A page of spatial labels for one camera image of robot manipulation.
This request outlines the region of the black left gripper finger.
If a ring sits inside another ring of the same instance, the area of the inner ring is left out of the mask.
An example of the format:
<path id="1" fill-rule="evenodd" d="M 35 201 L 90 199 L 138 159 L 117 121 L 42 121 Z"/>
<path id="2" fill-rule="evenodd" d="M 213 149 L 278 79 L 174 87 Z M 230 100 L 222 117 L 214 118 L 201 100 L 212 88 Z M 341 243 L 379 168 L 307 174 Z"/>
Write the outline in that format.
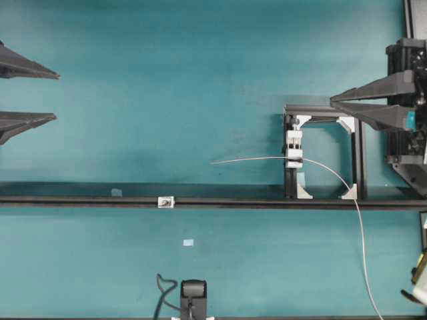
<path id="1" fill-rule="evenodd" d="M 14 77 L 59 79 L 60 74 L 10 50 L 1 42 L 1 78 Z"/>
<path id="2" fill-rule="evenodd" d="M 1 145 L 24 131 L 56 119 L 54 113 L 1 112 Z"/>

